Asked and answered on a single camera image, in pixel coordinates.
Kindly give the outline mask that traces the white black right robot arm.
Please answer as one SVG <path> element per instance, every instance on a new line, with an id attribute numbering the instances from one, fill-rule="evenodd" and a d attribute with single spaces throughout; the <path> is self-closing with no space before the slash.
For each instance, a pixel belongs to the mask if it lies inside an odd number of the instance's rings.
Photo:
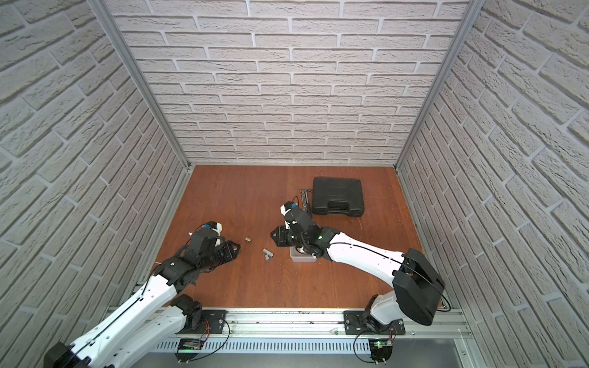
<path id="1" fill-rule="evenodd" d="M 380 334 L 405 317 L 423 326 L 433 324 L 445 282 L 423 253 L 415 248 L 405 253 L 377 248 L 337 229 L 320 227 L 294 202 L 282 205 L 281 213 L 285 224 L 271 233 L 278 247 L 349 265 L 391 286 L 392 291 L 368 302 L 359 317 L 362 331 Z"/>

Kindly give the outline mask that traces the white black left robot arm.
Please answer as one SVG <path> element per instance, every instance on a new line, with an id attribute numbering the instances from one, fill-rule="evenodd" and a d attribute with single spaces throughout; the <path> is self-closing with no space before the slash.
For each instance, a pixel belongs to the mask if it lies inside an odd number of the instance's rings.
<path id="1" fill-rule="evenodd" d="M 198 301 L 184 294 L 198 277 L 237 259 L 239 244 L 209 222 L 187 244 L 162 261 L 146 283 L 96 327 L 69 344 L 57 343 L 45 367 L 130 367 L 156 345 L 179 332 L 196 333 L 204 343 L 213 332 Z"/>

